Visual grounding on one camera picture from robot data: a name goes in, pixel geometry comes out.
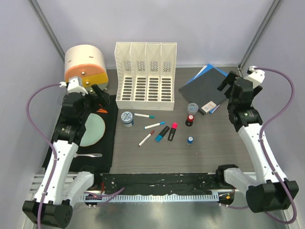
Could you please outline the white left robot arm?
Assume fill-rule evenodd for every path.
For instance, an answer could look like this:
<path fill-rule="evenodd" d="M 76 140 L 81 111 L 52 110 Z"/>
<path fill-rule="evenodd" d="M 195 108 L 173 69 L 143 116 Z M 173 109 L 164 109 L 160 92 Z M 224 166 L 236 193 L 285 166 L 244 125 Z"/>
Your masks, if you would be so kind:
<path fill-rule="evenodd" d="M 55 126 L 53 141 L 48 141 L 51 157 L 42 183 L 33 200 L 24 202 L 22 211 L 40 229 L 43 225 L 64 229 L 68 226 L 74 205 L 85 191 L 97 190 L 102 179 L 91 172 L 79 172 L 65 187 L 72 160 L 83 138 L 88 117 L 109 104 L 109 95 L 98 85 L 93 85 L 94 95 L 82 85 L 81 78 L 74 76 L 59 87 L 67 90 Z"/>

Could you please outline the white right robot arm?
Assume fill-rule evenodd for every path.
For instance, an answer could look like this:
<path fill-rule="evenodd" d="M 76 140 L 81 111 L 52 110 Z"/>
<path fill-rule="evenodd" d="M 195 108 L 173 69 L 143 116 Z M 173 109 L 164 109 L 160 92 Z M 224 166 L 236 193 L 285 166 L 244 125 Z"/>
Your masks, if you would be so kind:
<path fill-rule="evenodd" d="M 248 75 L 240 77 L 234 72 L 218 86 L 228 98 L 228 116 L 236 132 L 243 140 L 254 166 L 256 178 L 251 178 L 236 165 L 222 165 L 216 170 L 215 182 L 220 188 L 229 185 L 242 192 L 247 205 L 254 213 L 286 210 L 299 191 L 296 181 L 288 180 L 269 146 L 259 112 L 253 107 L 253 99 L 262 91 L 261 83 L 266 68 L 250 66 Z"/>

